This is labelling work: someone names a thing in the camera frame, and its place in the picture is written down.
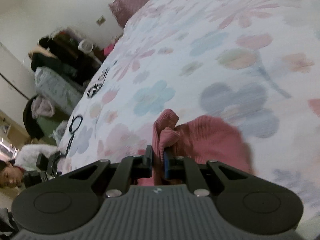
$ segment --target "screw head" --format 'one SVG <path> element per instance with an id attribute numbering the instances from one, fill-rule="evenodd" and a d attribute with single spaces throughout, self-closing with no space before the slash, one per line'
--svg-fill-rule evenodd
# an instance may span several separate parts
<path id="1" fill-rule="evenodd" d="M 162 192 L 162 189 L 159 188 L 159 187 L 157 187 L 157 188 L 155 188 L 155 189 L 153 190 L 153 192 L 156 193 L 156 194 L 159 194 L 159 193 Z"/>
<path id="2" fill-rule="evenodd" d="M 193 194 L 195 194 L 197 197 L 206 197 L 210 195 L 210 191 L 205 188 L 199 188 L 196 189 Z"/>
<path id="3" fill-rule="evenodd" d="M 122 192 L 119 189 L 111 189 L 106 192 L 107 197 L 119 197 L 121 195 L 122 195 Z"/>

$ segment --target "pink towel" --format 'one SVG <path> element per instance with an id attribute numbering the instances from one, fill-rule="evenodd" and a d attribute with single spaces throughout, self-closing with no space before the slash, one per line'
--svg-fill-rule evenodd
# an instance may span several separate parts
<path id="1" fill-rule="evenodd" d="M 179 117 L 164 110 L 153 125 L 152 148 L 155 152 L 151 179 L 140 179 L 139 185 L 160 185 L 163 177 L 163 152 L 172 147 L 175 156 L 188 156 L 197 163 L 216 159 L 245 172 L 250 172 L 248 147 L 240 132 L 221 118 L 202 115 L 176 126 Z"/>
<path id="2" fill-rule="evenodd" d="M 32 101 L 31 113 L 33 119 L 37 119 L 39 116 L 53 117 L 55 108 L 50 100 L 38 96 Z"/>

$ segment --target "bed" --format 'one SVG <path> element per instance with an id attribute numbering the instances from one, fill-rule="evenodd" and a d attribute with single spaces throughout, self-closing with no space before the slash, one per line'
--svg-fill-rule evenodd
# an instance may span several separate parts
<path id="1" fill-rule="evenodd" d="M 320 215 L 319 22 L 320 0 L 150 0 L 74 109 L 63 172 L 140 154 L 166 108 L 208 114 L 242 132 L 255 175 L 300 196 L 303 221 Z"/>

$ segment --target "pink ribbed cloth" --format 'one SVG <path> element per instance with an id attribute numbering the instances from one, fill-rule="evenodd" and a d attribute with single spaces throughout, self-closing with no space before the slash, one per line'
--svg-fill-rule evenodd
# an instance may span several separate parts
<path id="1" fill-rule="evenodd" d="M 240 132 L 221 118 L 202 115 L 176 126 L 179 117 L 164 110 L 153 125 L 152 148 L 155 152 L 151 179 L 140 179 L 139 185 L 161 185 L 163 152 L 172 147 L 174 156 L 188 156 L 197 163 L 216 159 L 245 172 L 250 172 L 247 146 Z"/>

